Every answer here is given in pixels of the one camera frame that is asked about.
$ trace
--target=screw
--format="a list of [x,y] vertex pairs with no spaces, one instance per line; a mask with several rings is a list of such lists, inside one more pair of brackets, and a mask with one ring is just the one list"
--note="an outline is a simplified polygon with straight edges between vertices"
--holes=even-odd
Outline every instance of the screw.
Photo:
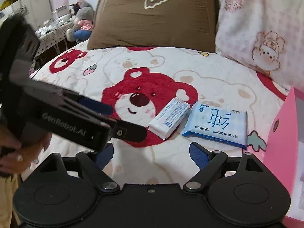
[[117,135],[118,135],[118,136],[122,136],[122,135],[123,135],[123,131],[122,131],[121,129],[118,130],[118,131],[117,131]]
[[201,184],[198,182],[188,182],[186,183],[186,187],[188,189],[199,189],[201,187]]
[[115,182],[106,182],[102,185],[102,187],[104,189],[107,189],[107,190],[112,190],[112,189],[115,189],[117,187],[117,183]]

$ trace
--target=gray plush toy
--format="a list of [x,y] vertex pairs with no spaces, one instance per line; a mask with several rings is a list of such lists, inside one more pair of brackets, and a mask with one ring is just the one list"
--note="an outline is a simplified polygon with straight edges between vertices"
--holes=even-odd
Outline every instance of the gray plush toy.
[[94,11],[90,6],[78,10],[73,28],[66,32],[66,39],[70,42],[87,40],[93,30]]

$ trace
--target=pillow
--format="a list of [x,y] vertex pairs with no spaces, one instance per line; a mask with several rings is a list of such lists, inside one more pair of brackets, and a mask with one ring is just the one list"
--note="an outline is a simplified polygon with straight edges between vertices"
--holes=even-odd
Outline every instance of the pillow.
[[165,46],[215,52],[215,0],[107,0],[88,49]]
[[304,0],[220,0],[217,53],[304,91]]

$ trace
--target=white wipes package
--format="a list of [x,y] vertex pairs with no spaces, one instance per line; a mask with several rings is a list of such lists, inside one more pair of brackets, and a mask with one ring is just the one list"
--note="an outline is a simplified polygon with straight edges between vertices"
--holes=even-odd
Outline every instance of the white wipes package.
[[182,135],[198,135],[246,149],[247,113],[196,102]]
[[163,140],[167,139],[184,119],[189,108],[190,104],[176,97],[173,98],[150,122],[149,131]]

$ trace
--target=beige pants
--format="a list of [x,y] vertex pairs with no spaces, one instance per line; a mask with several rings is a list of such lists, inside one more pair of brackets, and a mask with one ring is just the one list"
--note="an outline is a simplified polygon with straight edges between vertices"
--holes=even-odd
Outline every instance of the beige pants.
[[18,188],[18,176],[0,177],[0,228],[10,228],[12,214],[18,224],[20,220],[13,209],[13,195]]

